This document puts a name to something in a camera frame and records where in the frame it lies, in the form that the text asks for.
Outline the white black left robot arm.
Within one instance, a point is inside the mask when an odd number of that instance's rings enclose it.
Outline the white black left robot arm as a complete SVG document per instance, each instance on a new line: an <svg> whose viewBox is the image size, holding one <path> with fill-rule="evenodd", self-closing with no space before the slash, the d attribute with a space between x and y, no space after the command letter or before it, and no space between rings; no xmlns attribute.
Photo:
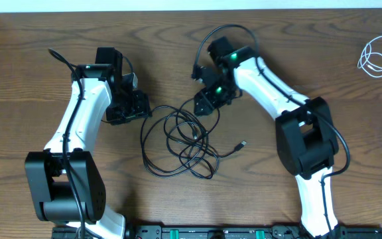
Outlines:
<svg viewBox="0 0 382 239"><path fill-rule="evenodd" d="M63 118L42 151L25 159L36 216L62 224L61 238L133 238L122 214L106 203L106 189L93 159L101 122L120 125L152 115L149 97L134 72L122 73L129 59L113 47L99 47L93 64L74 65L49 53L71 71L72 94Z"/></svg>

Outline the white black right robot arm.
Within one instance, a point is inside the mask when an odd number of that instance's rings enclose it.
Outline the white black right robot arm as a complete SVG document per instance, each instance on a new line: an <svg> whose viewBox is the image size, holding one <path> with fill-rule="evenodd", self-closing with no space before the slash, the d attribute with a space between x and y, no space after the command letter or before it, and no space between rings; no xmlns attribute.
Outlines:
<svg viewBox="0 0 382 239"><path fill-rule="evenodd" d="M193 78L205 86L194 96L194 114L210 115L247 92L275 122L277 153L295 177L302 205L301 225L312 238L333 238L330 180L338 140L330 109L321 97L310 99L285 84L249 46L233 48L226 37L213 41L208 53L216 71L195 66Z"/></svg>

